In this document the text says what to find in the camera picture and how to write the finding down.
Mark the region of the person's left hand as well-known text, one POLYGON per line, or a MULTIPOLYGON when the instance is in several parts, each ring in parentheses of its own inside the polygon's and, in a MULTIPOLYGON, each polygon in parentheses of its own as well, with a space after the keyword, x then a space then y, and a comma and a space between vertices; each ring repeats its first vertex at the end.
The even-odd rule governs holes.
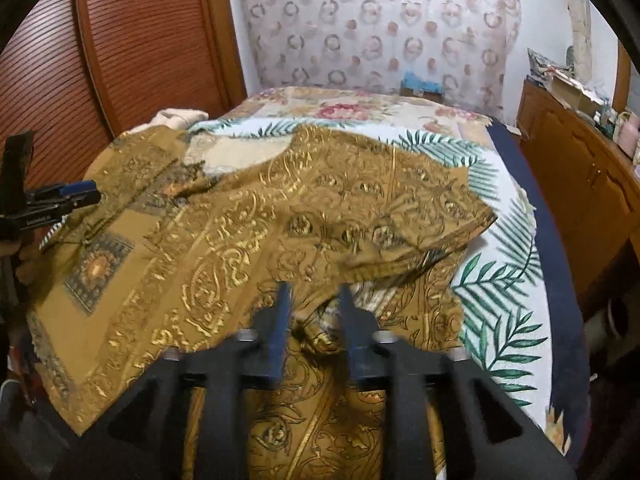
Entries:
POLYGON ((17 281, 32 284, 37 274, 38 244, 33 240, 2 240, 0 248, 2 257, 10 259, 17 281))

